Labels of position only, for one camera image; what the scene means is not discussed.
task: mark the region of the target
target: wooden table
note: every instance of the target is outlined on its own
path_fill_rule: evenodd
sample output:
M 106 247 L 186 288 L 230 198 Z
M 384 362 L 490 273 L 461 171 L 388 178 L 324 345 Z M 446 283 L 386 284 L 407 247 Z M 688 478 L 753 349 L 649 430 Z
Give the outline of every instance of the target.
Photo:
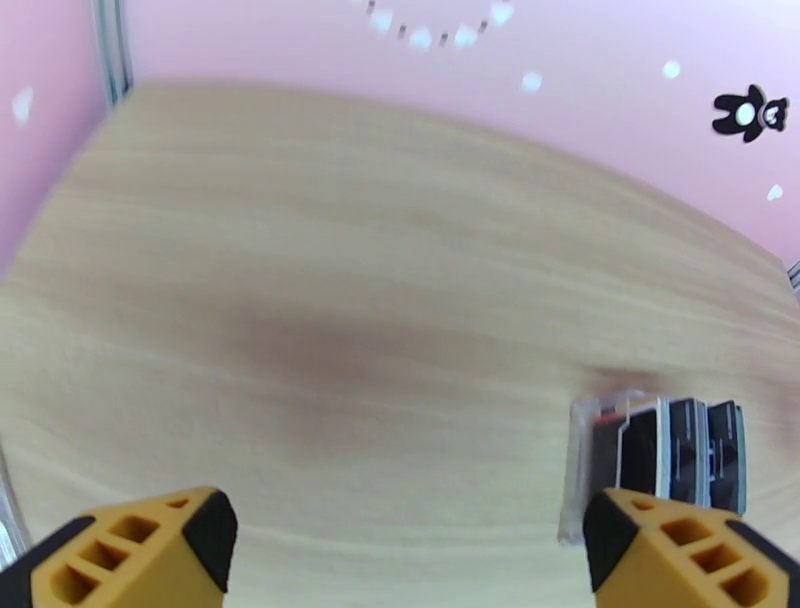
M 800 553 L 778 261 L 478 127 L 141 87 L 35 225 L 0 331 L 34 536 L 219 485 L 242 524 L 226 608 L 590 606 L 556 542 L 568 407 L 625 387 L 740 400 L 749 521 Z

